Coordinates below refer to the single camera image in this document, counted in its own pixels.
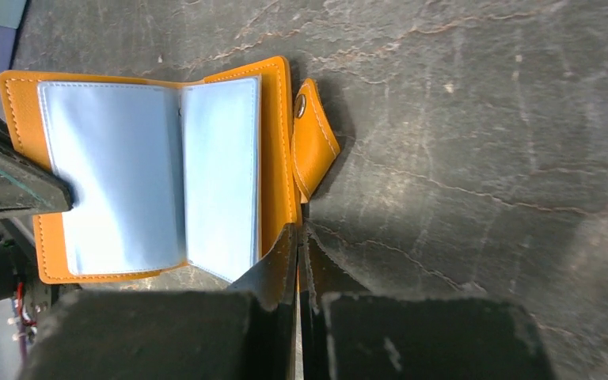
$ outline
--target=orange wallet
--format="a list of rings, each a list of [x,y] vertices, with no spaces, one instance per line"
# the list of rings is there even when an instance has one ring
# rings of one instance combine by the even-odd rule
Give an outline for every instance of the orange wallet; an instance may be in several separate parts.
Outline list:
[[[284,57],[272,57],[191,83],[10,70],[0,75],[0,90],[15,150],[52,171],[40,108],[38,85],[41,82],[93,82],[181,89],[248,77],[260,79],[258,204],[260,255],[263,256],[276,242],[283,226],[288,223],[301,224],[300,203],[309,201],[340,152],[312,79],[307,78],[303,82],[293,114],[290,67]],[[45,283],[124,281],[156,276],[162,272],[75,275],[69,269],[63,215],[36,215],[33,225],[39,274]]]

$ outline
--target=orange strap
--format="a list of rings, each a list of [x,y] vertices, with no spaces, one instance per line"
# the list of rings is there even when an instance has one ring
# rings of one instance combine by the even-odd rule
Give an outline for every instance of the orange strap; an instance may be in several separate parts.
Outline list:
[[[307,78],[295,98],[292,133],[294,181],[301,202],[307,203],[332,162],[341,152],[329,126],[316,82]]]

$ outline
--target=wallet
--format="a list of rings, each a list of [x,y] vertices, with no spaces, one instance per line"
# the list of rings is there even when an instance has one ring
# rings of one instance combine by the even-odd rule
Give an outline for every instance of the wallet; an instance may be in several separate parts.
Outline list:
[[[301,223],[340,147],[287,60],[197,82],[6,71],[15,150],[66,181],[74,207],[34,216],[45,283],[123,281],[193,264],[234,281]]]

